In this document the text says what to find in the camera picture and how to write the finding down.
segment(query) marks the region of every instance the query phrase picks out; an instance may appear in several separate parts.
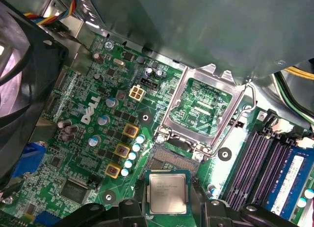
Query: capacitor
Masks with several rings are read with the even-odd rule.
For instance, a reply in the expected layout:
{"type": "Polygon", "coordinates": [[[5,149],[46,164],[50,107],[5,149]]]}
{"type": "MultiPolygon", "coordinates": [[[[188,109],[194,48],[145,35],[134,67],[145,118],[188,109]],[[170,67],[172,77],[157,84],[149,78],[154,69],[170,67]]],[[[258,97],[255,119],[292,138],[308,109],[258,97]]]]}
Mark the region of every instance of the capacitor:
{"type": "Polygon", "coordinates": [[[135,160],[136,157],[137,157],[137,152],[131,151],[131,152],[129,153],[129,159],[130,159],[130,160],[135,160]]]}
{"type": "Polygon", "coordinates": [[[307,199],[313,199],[314,198],[314,191],[313,189],[307,189],[304,191],[304,196],[307,198],[307,199]]]}
{"type": "Polygon", "coordinates": [[[141,145],[140,145],[139,143],[133,144],[132,150],[133,150],[134,152],[138,152],[140,149],[141,149],[141,145]]]}
{"type": "Polygon", "coordinates": [[[134,164],[134,160],[130,160],[130,159],[127,159],[126,162],[124,162],[124,166],[126,168],[131,168],[134,164]]]}
{"type": "Polygon", "coordinates": [[[103,64],[105,62],[104,57],[99,53],[93,54],[93,59],[97,64],[103,64]]]}
{"type": "Polygon", "coordinates": [[[94,79],[95,79],[96,81],[99,81],[99,82],[104,82],[104,81],[105,81],[104,77],[103,77],[101,74],[98,74],[98,73],[96,73],[96,74],[94,75],[94,79]]]}
{"type": "Polygon", "coordinates": [[[98,135],[93,135],[88,139],[88,144],[91,147],[95,147],[96,145],[100,144],[102,139],[98,135]]]}
{"type": "Polygon", "coordinates": [[[70,120],[62,120],[62,121],[59,121],[57,124],[59,129],[63,129],[64,127],[70,126],[70,125],[72,125],[72,121],[70,120]]]}
{"type": "Polygon", "coordinates": [[[139,135],[136,138],[136,142],[139,144],[142,144],[145,141],[145,136],[144,135],[139,135]]]}
{"type": "Polygon", "coordinates": [[[70,125],[64,128],[64,132],[67,134],[75,133],[79,130],[77,125],[70,125]]]}
{"type": "Polygon", "coordinates": [[[61,135],[61,140],[66,142],[66,141],[73,140],[74,137],[75,137],[74,134],[62,134],[61,135]]]}
{"type": "Polygon", "coordinates": [[[116,98],[107,98],[106,99],[106,105],[109,108],[115,108],[119,104],[119,101],[116,98]]]}
{"type": "Polygon", "coordinates": [[[300,207],[300,208],[303,208],[306,206],[306,199],[305,198],[300,198],[298,203],[297,203],[297,206],[300,207]]]}
{"type": "Polygon", "coordinates": [[[153,72],[154,72],[154,70],[151,67],[147,67],[145,69],[145,75],[148,76],[148,77],[152,76],[153,72]]]}
{"type": "Polygon", "coordinates": [[[110,123],[110,117],[107,115],[101,115],[98,117],[97,122],[99,125],[107,125],[110,123]]]}
{"type": "Polygon", "coordinates": [[[157,71],[155,71],[155,78],[156,78],[156,79],[161,79],[161,78],[162,78],[162,75],[163,75],[162,70],[157,70],[157,71]]]}
{"type": "Polygon", "coordinates": [[[122,176],[128,176],[129,173],[130,173],[130,168],[123,167],[123,169],[121,170],[122,176]]]}

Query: motherboard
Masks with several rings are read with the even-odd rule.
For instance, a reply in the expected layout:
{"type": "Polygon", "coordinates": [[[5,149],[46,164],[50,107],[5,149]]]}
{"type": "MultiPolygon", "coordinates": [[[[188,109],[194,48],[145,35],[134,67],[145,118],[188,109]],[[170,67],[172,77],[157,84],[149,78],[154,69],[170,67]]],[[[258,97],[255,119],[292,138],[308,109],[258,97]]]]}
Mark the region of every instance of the motherboard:
{"type": "MultiPolygon", "coordinates": [[[[175,174],[183,186],[191,175],[211,198],[228,193],[227,183],[234,179],[231,171],[241,162],[251,132],[264,123],[261,113],[265,112],[256,108],[242,115],[222,145],[231,151],[227,157],[219,153],[197,161],[188,149],[171,141],[161,146],[154,139],[182,70],[97,34],[90,52],[93,62],[84,71],[64,67],[60,73],[41,115],[58,129],[41,144],[46,152],[37,171],[26,174],[21,191],[1,209],[25,223],[33,223],[45,211],[64,218],[92,202],[110,209],[133,196],[136,181],[145,179],[146,170],[187,170],[184,175],[175,174]]],[[[213,136],[231,99],[230,94],[190,78],[170,118],[193,132],[213,136]]],[[[234,118],[248,104],[243,100],[234,118]]],[[[149,184],[167,177],[151,176],[149,184]]],[[[314,187],[313,179],[311,172],[307,187],[314,187]]],[[[180,216],[163,210],[163,215],[148,216],[148,226],[195,227],[188,202],[185,207],[180,216]]],[[[297,222],[302,212],[294,212],[297,222]]]]}

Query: wire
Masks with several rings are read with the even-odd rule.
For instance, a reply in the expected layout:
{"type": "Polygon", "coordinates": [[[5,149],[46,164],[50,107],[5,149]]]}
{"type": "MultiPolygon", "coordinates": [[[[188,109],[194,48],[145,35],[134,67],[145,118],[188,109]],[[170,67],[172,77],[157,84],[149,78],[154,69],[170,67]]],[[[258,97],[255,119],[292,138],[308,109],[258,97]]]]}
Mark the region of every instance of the wire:
{"type": "Polygon", "coordinates": [[[29,59],[33,52],[32,50],[33,47],[30,45],[26,53],[24,54],[23,58],[8,73],[6,73],[5,76],[0,78],[0,86],[4,85],[5,83],[13,79],[15,76],[17,76],[21,71],[23,71],[23,69],[29,62],[29,59]]]}
{"type": "Polygon", "coordinates": [[[314,80],[314,74],[303,71],[295,66],[288,67],[285,70],[295,76],[302,77],[309,80],[314,80]]]}

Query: green circuit board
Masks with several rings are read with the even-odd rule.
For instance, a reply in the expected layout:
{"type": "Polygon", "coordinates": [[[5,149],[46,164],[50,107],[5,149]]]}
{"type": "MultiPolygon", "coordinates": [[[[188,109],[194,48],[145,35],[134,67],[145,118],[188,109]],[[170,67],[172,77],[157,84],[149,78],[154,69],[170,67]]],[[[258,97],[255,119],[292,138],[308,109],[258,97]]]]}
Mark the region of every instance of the green circuit board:
{"type": "MultiPolygon", "coordinates": [[[[119,43],[112,42],[113,49],[106,50],[104,48],[106,41],[108,40],[105,37],[96,35],[91,47],[92,53],[100,53],[103,56],[105,60],[103,64],[93,62],[87,74],[67,67],[63,69],[42,117],[55,123],[70,119],[73,125],[79,127],[78,131],[74,133],[73,139],[66,142],[61,139],[64,130],[57,131],[54,138],[48,141],[47,151],[39,169],[28,177],[23,189],[13,197],[13,203],[2,208],[5,212],[23,218],[31,203],[36,206],[34,216],[47,210],[63,218],[86,203],[97,202],[110,208],[119,201],[132,197],[135,182],[144,169],[153,147],[154,131],[161,123],[182,72],[119,43]],[[143,64],[136,61],[138,56],[144,58],[143,64]],[[123,61],[125,65],[117,65],[114,59],[123,61]],[[162,70],[162,78],[148,77],[145,74],[146,67],[162,70]],[[100,74],[104,80],[95,80],[95,74],[100,74]],[[158,85],[157,88],[141,84],[142,78],[151,79],[158,85]],[[146,91],[141,102],[129,97],[129,90],[133,85],[141,85],[146,91]],[[96,105],[95,98],[99,100],[94,113],[90,116],[90,122],[83,123],[81,120],[86,108],[90,103],[96,105]],[[107,98],[118,99],[118,105],[108,107],[105,102],[107,98]],[[110,123],[106,125],[98,123],[98,118],[103,115],[110,118],[110,123]],[[143,115],[147,115],[148,119],[143,120],[143,115]],[[119,175],[115,179],[105,175],[105,169],[111,162],[123,166],[126,159],[113,153],[118,143],[122,142],[132,147],[135,142],[134,138],[123,134],[127,123],[137,127],[138,134],[144,135],[145,141],[130,174],[126,177],[119,175]],[[92,136],[100,138],[96,146],[90,146],[88,143],[92,136]],[[102,180],[98,188],[91,188],[87,184],[92,175],[102,180]],[[65,189],[68,182],[78,185],[84,196],[71,200],[65,189]],[[114,193],[110,201],[106,199],[108,191],[111,195],[114,193]]],[[[187,101],[171,115],[172,119],[181,124],[185,123],[186,127],[193,131],[212,133],[213,129],[208,131],[207,126],[214,124],[217,117],[222,115],[231,96],[197,81],[189,81],[185,91],[183,95],[186,95],[187,101]],[[192,93],[193,99],[187,96],[189,93],[192,93]],[[188,113],[181,115],[180,111],[188,107],[190,107],[188,113]],[[188,118],[196,113],[193,107],[203,111],[198,111],[199,113],[194,116],[194,122],[189,123],[188,118]]],[[[226,146],[232,147],[231,160],[222,162],[215,157],[200,165],[197,176],[205,189],[209,184],[215,184],[220,190],[224,186],[236,156],[255,123],[256,113],[248,114],[246,117],[245,127],[236,128],[226,141],[226,146]]],[[[171,144],[166,144],[166,147],[189,158],[192,155],[171,144]]],[[[195,227],[190,215],[179,218],[155,216],[148,220],[148,224],[152,227],[195,227]]]]}
{"type": "Polygon", "coordinates": [[[217,120],[227,108],[232,96],[207,84],[188,79],[181,103],[170,113],[179,125],[205,136],[214,136],[217,120]]]}

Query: mounting hole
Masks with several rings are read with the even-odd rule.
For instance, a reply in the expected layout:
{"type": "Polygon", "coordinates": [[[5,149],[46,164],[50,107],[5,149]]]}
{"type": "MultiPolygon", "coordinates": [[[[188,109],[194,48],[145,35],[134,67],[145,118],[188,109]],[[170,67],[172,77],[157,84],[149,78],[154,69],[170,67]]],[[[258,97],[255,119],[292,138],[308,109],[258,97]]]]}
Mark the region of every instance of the mounting hole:
{"type": "Polygon", "coordinates": [[[230,160],[232,157],[232,152],[230,149],[228,149],[227,147],[222,147],[221,149],[219,149],[218,151],[218,158],[221,160],[221,161],[228,161],[230,160]]]}

